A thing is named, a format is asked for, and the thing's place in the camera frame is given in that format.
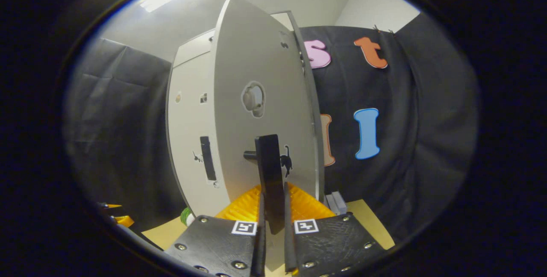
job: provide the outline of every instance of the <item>screw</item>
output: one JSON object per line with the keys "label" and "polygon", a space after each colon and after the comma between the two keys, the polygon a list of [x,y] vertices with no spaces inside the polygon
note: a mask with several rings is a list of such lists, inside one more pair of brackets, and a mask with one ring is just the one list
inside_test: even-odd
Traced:
{"label": "screw", "polygon": [[243,262],[234,262],[233,265],[236,269],[246,269],[247,268],[247,265]]}
{"label": "screw", "polygon": [[209,270],[204,268],[204,267],[201,267],[201,266],[195,266],[195,268],[199,269],[200,271],[204,271],[205,273],[209,273]]}

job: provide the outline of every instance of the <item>white wall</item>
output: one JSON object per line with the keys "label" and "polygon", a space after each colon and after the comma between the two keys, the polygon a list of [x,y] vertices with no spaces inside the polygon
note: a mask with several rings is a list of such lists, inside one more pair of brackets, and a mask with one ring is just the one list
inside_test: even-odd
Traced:
{"label": "white wall", "polygon": [[348,0],[336,26],[373,28],[397,32],[420,11],[405,0]]}
{"label": "white wall", "polygon": [[[173,0],[153,12],[134,2],[104,26],[101,37],[173,61],[180,45],[213,29],[225,0]],[[300,27],[334,25],[347,0],[247,0],[268,13],[292,10]]]}

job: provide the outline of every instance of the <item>cabinet door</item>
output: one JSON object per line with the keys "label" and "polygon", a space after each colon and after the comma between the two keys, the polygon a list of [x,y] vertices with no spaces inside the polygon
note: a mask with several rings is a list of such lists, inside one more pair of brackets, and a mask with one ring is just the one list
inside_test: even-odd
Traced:
{"label": "cabinet door", "polygon": [[215,170],[230,201],[260,184],[256,162],[245,160],[243,153],[255,150],[256,136],[270,134],[279,135],[283,177],[319,199],[322,143],[313,124],[319,114],[312,111],[294,33],[245,0],[226,0],[211,58],[211,148],[217,150],[212,153]]}

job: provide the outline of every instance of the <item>black backdrop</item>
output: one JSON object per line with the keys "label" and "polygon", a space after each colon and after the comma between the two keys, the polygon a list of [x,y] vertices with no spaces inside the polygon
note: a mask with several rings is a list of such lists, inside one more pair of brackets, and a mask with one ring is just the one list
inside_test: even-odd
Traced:
{"label": "black backdrop", "polygon": [[[116,0],[6,0],[2,106],[7,275],[163,275],[110,236],[71,182],[60,140],[63,57]],[[410,0],[450,20],[477,71],[484,107],[479,147],[451,207],[375,275],[544,275],[539,253],[544,76],[538,56],[543,0]],[[513,109],[509,115],[508,108]]]}
{"label": "black backdrop", "polygon": [[67,154],[88,197],[123,205],[133,231],[180,215],[184,200],[168,151],[171,63],[98,39],[81,55],[65,96]]}
{"label": "black backdrop", "polygon": [[[479,92],[471,65],[426,14],[396,34],[355,27],[301,28],[332,61],[313,69],[320,112],[332,117],[327,192],[364,199],[398,243],[432,221],[456,194],[478,132]],[[354,41],[368,37],[388,66],[368,64]],[[376,108],[379,153],[359,160],[353,114]]]}

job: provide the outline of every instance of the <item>blue letter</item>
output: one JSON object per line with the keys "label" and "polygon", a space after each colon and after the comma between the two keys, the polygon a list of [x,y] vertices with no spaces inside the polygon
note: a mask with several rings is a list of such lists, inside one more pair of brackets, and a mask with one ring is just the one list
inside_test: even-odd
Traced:
{"label": "blue letter", "polygon": [[355,154],[357,159],[365,159],[375,156],[379,152],[376,146],[376,108],[360,109],[353,114],[353,118],[359,122],[359,134],[361,135],[361,146]]}

